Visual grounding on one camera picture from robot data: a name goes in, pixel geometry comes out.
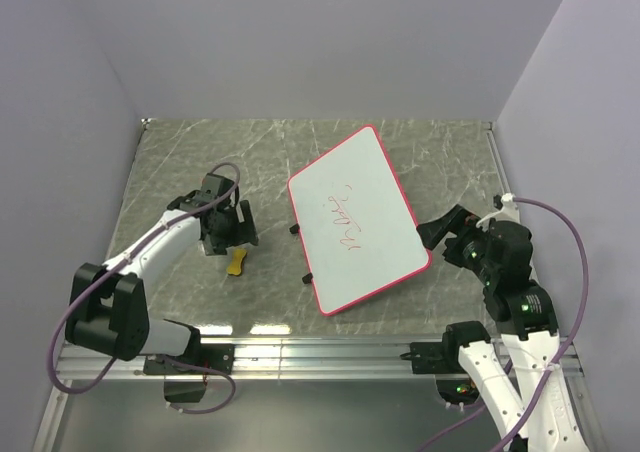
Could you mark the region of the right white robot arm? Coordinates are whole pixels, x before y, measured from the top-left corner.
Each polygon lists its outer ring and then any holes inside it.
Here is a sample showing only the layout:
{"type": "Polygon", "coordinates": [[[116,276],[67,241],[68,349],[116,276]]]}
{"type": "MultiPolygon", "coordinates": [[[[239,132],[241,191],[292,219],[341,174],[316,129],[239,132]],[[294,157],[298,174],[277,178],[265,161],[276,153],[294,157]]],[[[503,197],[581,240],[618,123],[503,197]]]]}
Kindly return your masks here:
{"type": "Polygon", "coordinates": [[[589,292],[583,260],[582,292],[568,337],[560,335],[553,301],[533,278],[532,234],[521,224],[523,199],[496,197],[495,212],[480,218],[456,205],[418,225],[426,249],[445,246],[446,262],[472,272],[483,286],[509,361],[501,364],[487,330],[474,321],[447,326],[441,358],[475,384],[483,409],[500,435],[497,451],[585,451],[561,359],[582,323],[589,292]]]}

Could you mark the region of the yellow bone-shaped eraser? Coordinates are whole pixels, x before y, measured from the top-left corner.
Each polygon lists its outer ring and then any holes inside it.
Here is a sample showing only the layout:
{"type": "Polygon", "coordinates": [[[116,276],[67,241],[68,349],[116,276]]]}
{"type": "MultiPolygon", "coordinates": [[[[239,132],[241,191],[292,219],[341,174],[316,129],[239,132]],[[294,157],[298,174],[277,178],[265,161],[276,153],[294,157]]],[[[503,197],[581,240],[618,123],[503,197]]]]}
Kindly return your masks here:
{"type": "Polygon", "coordinates": [[[232,277],[239,277],[244,271],[244,262],[248,256],[248,251],[243,248],[237,248],[231,253],[231,260],[226,268],[226,273],[232,277]]]}

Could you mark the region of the red-framed whiteboard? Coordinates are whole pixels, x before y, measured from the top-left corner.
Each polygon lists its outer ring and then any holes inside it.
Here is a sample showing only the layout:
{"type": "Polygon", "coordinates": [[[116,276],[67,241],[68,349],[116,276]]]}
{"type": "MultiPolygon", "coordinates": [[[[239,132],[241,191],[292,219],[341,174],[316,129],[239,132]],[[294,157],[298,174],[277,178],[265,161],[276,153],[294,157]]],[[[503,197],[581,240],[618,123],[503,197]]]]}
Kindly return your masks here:
{"type": "Polygon", "coordinates": [[[287,188],[323,315],[349,309],[430,267],[416,216],[374,126],[304,166],[287,188]]]}

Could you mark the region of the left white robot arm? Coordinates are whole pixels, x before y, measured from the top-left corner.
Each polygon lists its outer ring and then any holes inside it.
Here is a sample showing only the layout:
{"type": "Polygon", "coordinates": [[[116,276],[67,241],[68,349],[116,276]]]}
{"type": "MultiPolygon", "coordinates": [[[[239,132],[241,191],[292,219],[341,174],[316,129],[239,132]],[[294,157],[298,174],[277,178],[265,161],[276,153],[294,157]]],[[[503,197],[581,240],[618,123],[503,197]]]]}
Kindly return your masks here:
{"type": "Polygon", "coordinates": [[[258,234],[250,204],[235,193],[213,208],[194,191],[173,201],[154,226],[120,254],[76,272],[65,339],[76,346],[130,361],[167,355],[180,374],[196,371],[203,351],[196,328],[149,317],[146,293],[163,271],[200,243],[207,255],[224,255],[258,234]]]}

